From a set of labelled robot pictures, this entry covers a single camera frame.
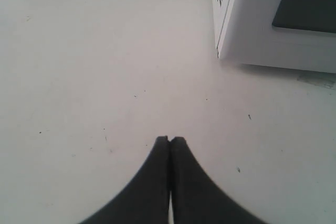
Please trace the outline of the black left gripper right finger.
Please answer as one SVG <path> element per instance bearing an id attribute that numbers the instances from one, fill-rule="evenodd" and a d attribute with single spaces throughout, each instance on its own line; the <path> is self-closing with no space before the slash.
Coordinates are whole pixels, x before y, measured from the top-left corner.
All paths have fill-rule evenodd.
<path id="1" fill-rule="evenodd" d="M 183 137 L 170 141 L 170 172 L 174 223 L 264 223 L 211 180 Z"/>

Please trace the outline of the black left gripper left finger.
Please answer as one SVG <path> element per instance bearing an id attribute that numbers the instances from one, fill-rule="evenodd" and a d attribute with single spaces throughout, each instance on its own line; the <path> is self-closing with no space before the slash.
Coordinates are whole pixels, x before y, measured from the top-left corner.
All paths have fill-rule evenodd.
<path id="1" fill-rule="evenodd" d="M 131 181 L 83 223 L 168 223 L 169 203 L 170 142 L 159 136 Z"/>

